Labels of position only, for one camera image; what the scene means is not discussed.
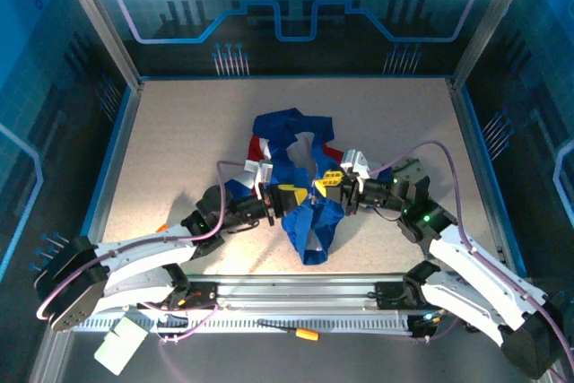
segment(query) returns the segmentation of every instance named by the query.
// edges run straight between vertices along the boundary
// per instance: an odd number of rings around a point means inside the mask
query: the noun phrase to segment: aluminum frame
[[[102,172],[104,174],[103,185],[99,195],[94,197],[95,208],[89,229],[83,232],[93,242],[100,242],[104,235],[117,179],[122,168],[141,95],[139,91],[129,91],[124,97],[127,98],[126,110],[121,117],[117,118],[121,123],[117,125],[117,139],[113,146],[109,166],[105,173]],[[65,367],[68,349],[72,345],[73,339],[74,335],[71,332],[55,333],[50,327],[47,327],[29,382],[56,382],[61,369]]]
[[[474,69],[476,62],[480,58],[484,49],[496,31],[500,20],[506,15],[512,0],[491,0],[481,22],[476,28],[476,32],[470,39],[465,52],[458,62],[457,69],[453,75],[455,89],[461,89],[465,84],[468,75]]]
[[[112,20],[103,8],[100,0],[78,0],[88,15],[91,25],[98,32],[101,41],[116,64],[119,72],[132,91],[140,90],[141,78],[129,56],[122,39],[119,37]]]

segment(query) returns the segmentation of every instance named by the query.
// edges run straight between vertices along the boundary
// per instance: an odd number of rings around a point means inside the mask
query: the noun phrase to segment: glass panel
[[[45,327],[42,237],[82,228],[126,84],[77,0],[0,0],[0,15],[0,379],[15,382]]]
[[[573,20],[574,0],[514,0],[467,82],[526,270],[549,289],[574,276]]]
[[[102,0],[143,75],[452,74],[490,0]]]

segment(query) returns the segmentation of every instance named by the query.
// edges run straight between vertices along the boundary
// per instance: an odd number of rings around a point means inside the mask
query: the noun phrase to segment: screwdriver
[[[257,324],[260,326],[273,327],[275,329],[280,329],[280,330],[285,331],[287,333],[294,333],[295,336],[297,336],[298,338],[303,338],[304,340],[318,341],[318,339],[319,339],[319,332],[313,331],[311,329],[306,329],[304,327],[276,326],[276,325],[270,325],[268,323],[264,323],[261,321],[257,321]]]

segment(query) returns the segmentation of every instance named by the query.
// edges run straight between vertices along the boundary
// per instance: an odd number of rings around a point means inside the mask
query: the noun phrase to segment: blue garment
[[[316,178],[323,178],[328,170],[339,169],[339,164],[323,152],[323,144],[335,138],[333,121],[327,117],[304,116],[297,109],[264,114],[255,119],[253,134],[269,140],[268,148],[273,163],[272,184],[294,184],[311,190],[311,178],[305,168],[296,168],[289,159],[287,147],[297,142],[296,134],[311,132],[311,155],[317,166]],[[340,204],[322,196],[312,205],[308,197],[293,212],[282,219],[282,227],[304,265],[318,265],[328,259],[328,250],[335,237],[335,228],[344,217]],[[320,249],[307,249],[313,232]]]

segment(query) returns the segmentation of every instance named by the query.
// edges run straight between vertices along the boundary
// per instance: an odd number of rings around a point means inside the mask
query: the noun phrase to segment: table surface
[[[149,334],[119,377],[93,359],[102,334],[74,334],[60,383],[528,383],[484,334],[457,326],[430,344],[384,335],[197,334],[163,345]]]
[[[465,228],[491,253],[491,230],[444,79],[313,78],[148,82],[143,88],[104,241],[147,235],[187,217],[216,184],[218,160],[244,161],[257,115],[297,108],[333,118],[345,151],[385,162],[428,139],[451,151]],[[414,153],[430,193],[455,213],[453,182],[435,146]],[[238,169],[229,167],[227,178]],[[190,274],[403,273],[422,260],[393,222],[364,210],[343,219],[323,265],[303,265],[280,225],[262,222],[228,237],[211,255],[184,264]]]

